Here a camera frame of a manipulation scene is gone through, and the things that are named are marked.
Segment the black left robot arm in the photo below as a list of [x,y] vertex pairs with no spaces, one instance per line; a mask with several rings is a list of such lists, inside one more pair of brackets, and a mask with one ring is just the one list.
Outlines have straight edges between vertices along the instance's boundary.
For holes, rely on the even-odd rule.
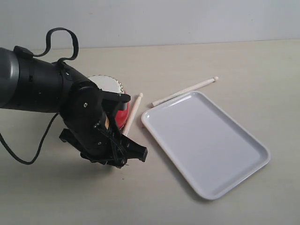
[[100,89],[64,62],[35,59],[16,47],[0,50],[0,106],[60,116],[63,142],[93,163],[123,167],[129,159],[145,161],[147,148],[121,133],[115,117],[130,101],[128,94]]

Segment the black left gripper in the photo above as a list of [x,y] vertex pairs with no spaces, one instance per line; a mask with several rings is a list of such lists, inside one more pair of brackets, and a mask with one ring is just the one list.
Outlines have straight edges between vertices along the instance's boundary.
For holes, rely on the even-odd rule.
[[60,139],[92,163],[121,168],[129,159],[145,162],[147,148],[124,136],[115,120],[118,110],[131,96],[103,91],[74,68],[68,68],[67,73],[73,83],[60,109],[67,126]]

